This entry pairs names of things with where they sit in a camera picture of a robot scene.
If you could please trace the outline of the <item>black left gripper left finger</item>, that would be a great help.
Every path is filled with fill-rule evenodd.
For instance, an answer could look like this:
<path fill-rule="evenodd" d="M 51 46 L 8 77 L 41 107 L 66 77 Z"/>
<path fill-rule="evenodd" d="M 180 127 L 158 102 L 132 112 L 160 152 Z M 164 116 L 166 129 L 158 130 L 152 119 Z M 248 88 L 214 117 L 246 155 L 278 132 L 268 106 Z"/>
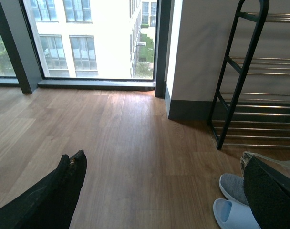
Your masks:
<path fill-rule="evenodd" d="M 0 208 L 0 229 L 67 229 L 87 170 L 83 150 L 62 155 L 58 166 Z"/>

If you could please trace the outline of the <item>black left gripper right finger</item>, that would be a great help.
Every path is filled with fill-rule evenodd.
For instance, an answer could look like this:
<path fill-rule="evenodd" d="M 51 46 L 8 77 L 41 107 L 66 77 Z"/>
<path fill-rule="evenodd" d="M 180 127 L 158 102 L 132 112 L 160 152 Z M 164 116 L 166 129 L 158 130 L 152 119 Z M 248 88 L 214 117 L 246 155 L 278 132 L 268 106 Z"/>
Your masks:
<path fill-rule="evenodd" d="M 290 178 L 260 157 L 290 169 L 290 160 L 279 161 L 250 151 L 243 153 L 240 167 L 251 212 L 262 229 L 290 229 Z"/>

